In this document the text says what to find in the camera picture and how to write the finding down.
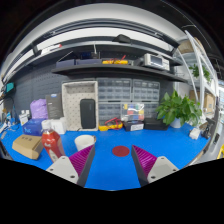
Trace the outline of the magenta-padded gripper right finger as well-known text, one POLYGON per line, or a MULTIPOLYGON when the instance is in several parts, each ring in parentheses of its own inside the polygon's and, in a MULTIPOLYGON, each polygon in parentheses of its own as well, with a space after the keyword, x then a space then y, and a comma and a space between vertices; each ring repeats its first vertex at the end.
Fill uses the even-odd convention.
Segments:
POLYGON ((178 171, 165 156, 156 157, 138 146, 132 146, 131 155, 141 187, 178 171))

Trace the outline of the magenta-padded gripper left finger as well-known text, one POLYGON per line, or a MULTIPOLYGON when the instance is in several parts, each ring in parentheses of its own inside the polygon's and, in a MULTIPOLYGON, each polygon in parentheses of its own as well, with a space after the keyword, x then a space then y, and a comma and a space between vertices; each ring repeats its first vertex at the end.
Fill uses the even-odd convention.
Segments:
POLYGON ((95 146, 88 146, 70 157, 61 156, 47 171, 84 187, 95 156, 95 146))

